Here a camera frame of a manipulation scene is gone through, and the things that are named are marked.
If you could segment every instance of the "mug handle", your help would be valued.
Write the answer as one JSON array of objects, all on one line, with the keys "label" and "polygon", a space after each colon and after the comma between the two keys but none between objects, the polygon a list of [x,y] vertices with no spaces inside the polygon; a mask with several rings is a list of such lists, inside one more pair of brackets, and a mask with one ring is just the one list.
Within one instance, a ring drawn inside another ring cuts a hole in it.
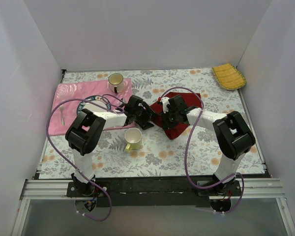
[{"label": "mug handle", "polygon": [[126,150],[127,152],[131,151],[131,150],[132,150],[132,148],[131,148],[131,144],[127,144],[125,150]]}]

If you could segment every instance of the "glass panel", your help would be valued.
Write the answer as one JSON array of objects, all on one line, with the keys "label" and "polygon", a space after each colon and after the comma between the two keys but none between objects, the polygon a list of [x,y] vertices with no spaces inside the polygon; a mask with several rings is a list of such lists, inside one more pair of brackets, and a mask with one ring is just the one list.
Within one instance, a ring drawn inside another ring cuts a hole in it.
[{"label": "glass panel", "polygon": [[[107,208],[92,214],[104,216]],[[222,216],[194,206],[115,206],[105,222],[76,213],[74,200],[32,200],[24,236],[46,235],[287,235],[275,199],[243,199],[238,209]]]}]

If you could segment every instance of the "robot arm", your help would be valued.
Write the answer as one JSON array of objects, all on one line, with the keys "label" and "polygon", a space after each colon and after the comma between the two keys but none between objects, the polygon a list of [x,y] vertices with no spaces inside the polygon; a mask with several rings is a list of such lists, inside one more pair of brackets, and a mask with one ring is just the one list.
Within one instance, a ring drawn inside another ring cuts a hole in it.
[{"label": "robot arm", "polygon": [[[160,115],[164,129],[171,129],[179,122],[194,125],[201,112],[201,108],[188,107],[180,95],[172,98],[163,97],[160,102],[163,104],[163,112]],[[236,173],[241,160],[256,140],[239,112],[202,112],[196,125],[214,131],[222,151],[220,164],[213,175],[213,182],[218,182]],[[223,181],[219,191],[226,191],[234,179],[231,177]]]},{"label": "robot arm", "polygon": [[73,150],[74,163],[78,169],[71,175],[76,188],[87,195],[91,185],[81,174],[87,178],[94,179],[92,168],[92,151],[97,146],[98,140],[104,129],[126,126],[136,122],[143,130],[153,127],[149,123],[153,116],[157,116],[143,99],[131,96],[128,103],[124,105],[124,113],[91,112],[88,109],[80,111],[65,135],[69,146]]}]

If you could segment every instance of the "gray leaf pattern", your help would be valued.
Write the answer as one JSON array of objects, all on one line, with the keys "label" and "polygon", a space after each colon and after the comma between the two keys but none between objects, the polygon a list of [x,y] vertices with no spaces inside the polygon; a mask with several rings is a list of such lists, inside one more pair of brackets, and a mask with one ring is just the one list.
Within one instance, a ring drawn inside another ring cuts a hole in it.
[{"label": "gray leaf pattern", "polygon": [[[236,110],[243,115],[245,121],[248,121],[238,92],[221,88],[211,68],[70,72],[65,74],[63,83],[106,80],[112,73],[120,73],[125,78],[131,78],[133,94],[142,97],[150,105],[169,88],[186,87],[201,94],[205,110],[219,113]],[[104,131],[93,151],[92,167],[96,177],[184,176],[184,151],[190,130],[191,127],[188,127],[174,140],[169,140],[162,128],[157,126],[142,130],[142,147],[130,153],[124,151],[125,130]],[[56,147],[73,161],[72,150],[64,135],[52,136],[51,139]],[[218,167],[221,154],[214,132],[196,127],[188,151],[189,173],[213,174]],[[245,174],[264,173],[256,147],[252,147],[246,154],[238,171]],[[74,169],[48,143],[39,178],[70,178],[72,172]]]}]

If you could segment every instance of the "pink cloth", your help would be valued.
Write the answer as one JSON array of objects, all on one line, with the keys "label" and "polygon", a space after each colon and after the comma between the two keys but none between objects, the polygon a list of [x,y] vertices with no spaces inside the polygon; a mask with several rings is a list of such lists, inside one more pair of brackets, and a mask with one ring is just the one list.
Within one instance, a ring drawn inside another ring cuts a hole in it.
[{"label": "pink cloth", "polygon": [[[132,95],[132,83],[130,78],[125,78],[124,80],[124,91],[115,94],[111,91],[108,85],[108,80],[101,80],[101,81],[92,81],[92,82],[83,82],[83,83],[74,83],[74,84],[59,84],[56,90],[56,94],[54,97],[53,102],[53,109],[56,105],[60,102],[63,102],[68,99],[72,98],[81,98],[85,99],[89,96],[93,95],[103,95],[105,93],[114,95],[119,99],[124,99],[126,102]],[[119,106],[120,102],[113,97],[107,96],[106,97],[110,103]],[[77,117],[77,107],[81,103],[81,101],[72,101],[65,103],[64,110],[63,110],[63,117],[64,117],[64,124],[61,123],[61,112],[59,109],[55,111],[53,117],[50,120],[49,125],[49,134],[50,135],[63,135],[67,132],[68,128]],[[110,129],[124,129],[135,127],[135,124],[131,124],[124,127],[115,127]]]}]

